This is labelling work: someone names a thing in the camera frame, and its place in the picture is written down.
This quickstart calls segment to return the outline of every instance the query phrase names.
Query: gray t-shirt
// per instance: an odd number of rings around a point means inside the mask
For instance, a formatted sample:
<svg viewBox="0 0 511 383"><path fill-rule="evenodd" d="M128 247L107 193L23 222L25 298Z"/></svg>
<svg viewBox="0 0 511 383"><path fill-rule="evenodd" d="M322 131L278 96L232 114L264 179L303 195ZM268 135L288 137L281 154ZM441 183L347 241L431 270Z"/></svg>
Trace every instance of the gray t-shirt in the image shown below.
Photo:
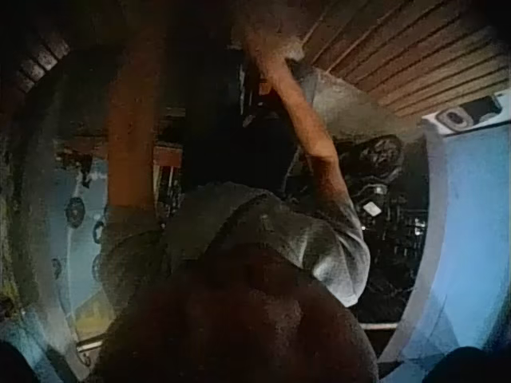
<svg viewBox="0 0 511 383"><path fill-rule="evenodd" d="M116 312L183 261L204 255L213 241L217 250L265 244L309 270L344 306L358 301L370 265L350 200L311 202L299 211L269 191L232 183L186 195L164 231L152 213L110 208L102 238L100 277Z"/></svg>

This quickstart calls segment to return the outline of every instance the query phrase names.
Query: wooden ceiling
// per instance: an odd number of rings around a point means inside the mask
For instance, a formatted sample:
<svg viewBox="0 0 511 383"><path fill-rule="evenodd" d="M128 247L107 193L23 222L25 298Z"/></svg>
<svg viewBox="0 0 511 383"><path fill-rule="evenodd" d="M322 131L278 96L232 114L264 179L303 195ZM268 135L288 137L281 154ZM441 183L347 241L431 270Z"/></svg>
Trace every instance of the wooden ceiling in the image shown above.
<svg viewBox="0 0 511 383"><path fill-rule="evenodd" d="M335 0L312 8L306 60L398 116L509 87L506 48L469 0Z"/></svg>

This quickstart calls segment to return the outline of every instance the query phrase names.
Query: person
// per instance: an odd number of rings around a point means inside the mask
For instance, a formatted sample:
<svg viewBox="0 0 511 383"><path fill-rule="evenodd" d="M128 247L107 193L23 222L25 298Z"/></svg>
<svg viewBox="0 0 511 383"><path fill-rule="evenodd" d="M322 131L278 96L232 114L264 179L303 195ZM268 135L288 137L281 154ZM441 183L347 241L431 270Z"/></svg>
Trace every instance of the person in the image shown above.
<svg viewBox="0 0 511 383"><path fill-rule="evenodd" d="M347 309L366 285L369 251L332 139L275 35L246 26L245 49L307 155L315 209L209 182L158 226L153 128L165 31L152 20L132 35L110 86L99 274L117 317L89 381L377 381L374 351Z"/></svg>

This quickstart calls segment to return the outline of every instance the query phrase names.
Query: blue wall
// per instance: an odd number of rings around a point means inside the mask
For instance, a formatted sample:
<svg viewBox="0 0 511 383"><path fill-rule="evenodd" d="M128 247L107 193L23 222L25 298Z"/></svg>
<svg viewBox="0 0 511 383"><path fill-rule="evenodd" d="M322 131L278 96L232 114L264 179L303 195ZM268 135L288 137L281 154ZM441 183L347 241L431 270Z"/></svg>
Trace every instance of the blue wall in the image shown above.
<svg viewBox="0 0 511 383"><path fill-rule="evenodd" d="M420 381L440 356L483 347L509 289L509 125L445 138L448 194L442 253L422 317L384 381ZM404 370L413 377L404 378Z"/></svg>

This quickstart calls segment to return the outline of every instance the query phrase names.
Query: shirt sleeve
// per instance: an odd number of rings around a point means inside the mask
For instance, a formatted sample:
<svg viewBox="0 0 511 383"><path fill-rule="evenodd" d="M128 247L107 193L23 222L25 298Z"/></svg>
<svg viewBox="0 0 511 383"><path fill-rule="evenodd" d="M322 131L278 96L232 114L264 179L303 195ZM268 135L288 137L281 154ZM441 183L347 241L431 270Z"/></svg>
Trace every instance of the shirt sleeve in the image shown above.
<svg viewBox="0 0 511 383"><path fill-rule="evenodd" d="M161 229L154 213L111 207L101 236L99 276L114 311L166 274Z"/></svg>
<svg viewBox="0 0 511 383"><path fill-rule="evenodd" d="M363 239L362 225L358 219L355 207L350 199L325 201L321 199L309 199L303 205L307 214L327 222L335 233L339 246L338 262L342 262L343 268L347 269L353 296L344 298L345 306L352 306L360 298L367 284L370 268L370 252ZM316 270L331 268L328 265L336 264L331 259L324 259L324 265L319 262L315 265Z"/></svg>

